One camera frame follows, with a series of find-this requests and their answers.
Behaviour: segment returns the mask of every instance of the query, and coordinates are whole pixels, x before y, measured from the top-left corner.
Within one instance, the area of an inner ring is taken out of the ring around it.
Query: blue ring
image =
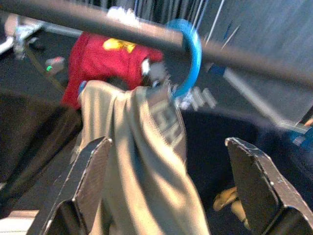
[[[201,67],[202,47],[197,31],[188,21],[184,19],[175,19],[170,21],[167,25],[169,28],[180,31],[183,34],[183,38],[187,42],[191,51],[191,68],[186,80],[178,86],[173,93],[173,98],[176,98],[187,93],[197,81]]]

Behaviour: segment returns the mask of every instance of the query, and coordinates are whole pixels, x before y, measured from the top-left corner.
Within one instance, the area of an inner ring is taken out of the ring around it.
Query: gray cloth
[[[209,234],[186,172],[181,114],[168,88],[123,92],[90,81],[79,99],[84,127],[78,149],[101,136],[113,140],[91,234]]]

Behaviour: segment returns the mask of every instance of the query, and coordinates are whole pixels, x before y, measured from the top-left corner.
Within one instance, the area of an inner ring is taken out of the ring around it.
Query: hanging garment
[[[162,52],[133,43],[84,32],[69,58],[69,83],[62,103],[79,109],[78,89],[84,80],[103,80],[117,76],[130,90],[141,85],[141,63],[149,58],[161,61]]]
[[[98,137],[113,140],[91,234],[210,234],[186,171],[181,114],[168,92],[122,92],[90,81],[80,94],[84,127],[78,152]]]
[[[0,110],[2,217],[44,174],[47,165],[64,155],[63,150],[81,130],[81,118],[71,108],[8,91],[0,91]],[[60,171],[62,166],[50,173],[52,181]]]

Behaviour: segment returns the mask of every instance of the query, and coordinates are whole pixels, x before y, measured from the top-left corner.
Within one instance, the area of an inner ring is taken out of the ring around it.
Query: horizontal rod
[[[148,47],[186,54],[180,32],[144,20],[140,20],[138,25],[124,24],[107,17],[107,13],[101,8],[90,5],[78,5],[65,0],[0,0],[0,9]],[[286,64],[239,49],[221,48],[220,43],[209,41],[206,44],[202,40],[203,60],[313,89],[312,73],[301,72]]]

